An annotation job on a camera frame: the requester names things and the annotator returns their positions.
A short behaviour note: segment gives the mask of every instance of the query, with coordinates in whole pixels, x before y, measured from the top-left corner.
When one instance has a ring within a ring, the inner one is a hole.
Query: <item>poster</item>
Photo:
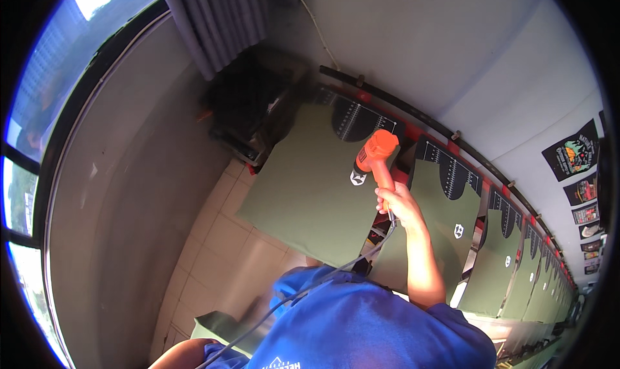
[[[588,266],[588,267],[584,267],[584,273],[585,273],[586,275],[591,275],[591,274],[593,274],[594,272],[598,272],[598,264],[596,264],[596,265],[590,265],[590,266]]]
[[[579,227],[579,236],[581,236],[581,239],[585,240],[595,234],[601,233],[603,229],[599,226],[600,223],[601,221],[594,221],[589,224],[581,225]]]
[[[570,206],[580,205],[596,198],[596,174],[564,187]]]
[[[598,203],[590,203],[589,205],[573,210],[573,219],[575,224],[581,225],[598,219]]]
[[[579,132],[546,148],[542,155],[558,182],[591,169],[598,158],[598,133],[594,119]]]
[[[601,247],[601,240],[588,242],[587,244],[581,244],[582,252],[594,252]]]
[[[584,260],[590,260],[595,257],[598,257],[598,252],[584,252]]]

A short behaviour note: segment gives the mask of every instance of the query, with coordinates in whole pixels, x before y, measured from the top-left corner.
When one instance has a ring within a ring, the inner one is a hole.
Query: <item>window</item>
[[[60,362],[69,368],[68,359],[63,352],[58,336],[51,322],[50,310],[43,291],[43,272],[41,268],[41,251],[8,242],[9,253],[19,276],[19,285],[30,306],[32,316],[41,328],[51,349]]]
[[[32,215],[38,177],[3,158],[4,222],[16,232],[32,236]]]
[[[62,0],[32,50],[4,136],[40,162],[66,99],[103,42],[154,0]]]

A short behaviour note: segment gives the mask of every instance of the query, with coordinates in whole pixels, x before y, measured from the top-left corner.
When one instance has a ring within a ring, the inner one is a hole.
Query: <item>tile floor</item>
[[[306,265],[301,253],[236,217],[254,180],[231,160],[198,213],[159,310],[151,362],[190,337],[194,317],[220,310],[239,320],[257,298],[270,298],[280,275]]]

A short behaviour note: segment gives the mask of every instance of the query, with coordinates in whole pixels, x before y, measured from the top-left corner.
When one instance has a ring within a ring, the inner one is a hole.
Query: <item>electrical wire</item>
[[[310,8],[308,7],[308,5],[306,4],[306,2],[304,0],[299,0],[299,1],[304,5],[304,7],[306,7],[306,11],[308,11],[308,14],[310,15],[310,18],[312,19],[312,21],[314,23],[314,27],[316,27],[316,32],[319,33],[319,38],[321,39],[321,43],[323,44],[323,48],[325,49],[327,54],[329,54],[329,57],[332,59],[332,62],[334,63],[334,66],[336,67],[336,70],[340,71],[340,65],[336,62],[336,58],[334,58],[334,55],[330,51],[329,47],[327,47],[327,40],[325,40],[325,37],[323,37],[323,33],[321,32],[321,29],[319,28],[319,25],[316,22],[316,16],[313,15],[312,11],[310,11]]]
[[[336,268],[332,272],[330,272],[327,275],[323,276],[321,279],[315,281],[309,287],[303,288],[303,289],[297,291],[296,293],[294,293],[294,294],[292,294],[290,296],[285,297],[283,300],[281,300],[274,307],[271,307],[269,309],[268,313],[265,314],[265,316],[262,319],[260,319],[259,322],[257,324],[255,324],[251,329],[249,329],[245,333],[243,333],[240,336],[238,336],[237,338],[235,338],[235,340],[233,342],[230,342],[228,345],[224,346],[219,352],[215,353],[208,360],[206,360],[205,362],[200,364],[198,367],[196,367],[196,369],[205,369],[208,365],[211,365],[213,362],[215,362],[215,360],[220,358],[221,355],[224,354],[224,352],[226,350],[232,349],[233,346],[235,346],[237,343],[241,342],[248,335],[252,334],[254,332],[254,330],[258,329],[259,326],[261,324],[263,324],[263,322],[265,322],[269,318],[269,316],[271,316],[271,314],[273,314],[274,311],[276,311],[284,303],[286,303],[288,301],[291,301],[291,300],[295,300],[296,298],[298,298],[301,295],[304,295],[305,293],[307,293],[311,289],[316,288],[316,287],[320,286],[321,284],[325,283],[327,280],[329,280],[331,277],[333,277],[336,273],[342,272],[345,268],[351,267],[352,265],[354,265],[355,263],[360,261],[362,258],[366,258],[368,256],[372,256],[373,254],[378,252],[379,249],[381,249],[381,247],[383,246],[385,241],[388,240],[388,238],[390,237],[390,235],[392,234],[392,232],[394,232],[394,229],[396,228],[396,218],[394,216],[394,213],[392,211],[388,211],[387,215],[388,215],[388,217],[390,219],[390,222],[391,222],[390,227],[389,227],[389,229],[388,229],[388,231],[386,233],[386,236],[383,238],[383,240],[379,241],[373,249],[369,250],[366,254],[361,255],[360,257],[356,258],[355,260],[351,260],[350,262],[346,263],[345,265],[342,265],[341,267]]]

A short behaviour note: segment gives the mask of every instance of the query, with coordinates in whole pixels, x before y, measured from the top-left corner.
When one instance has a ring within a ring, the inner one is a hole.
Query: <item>hand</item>
[[[407,186],[400,182],[394,182],[396,186],[395,191],[390,191],[387,188],[375,189],[377,195],[377,210],[379,213],[386,214],[387,211],[383,210],[383,201],[389,203],[390,209],[394,214],[400,218],[400,224],[407,230],[411,229],[424,229],[426,230],[426,224],[420,207],[415,201],[414,197],[409,192]]]

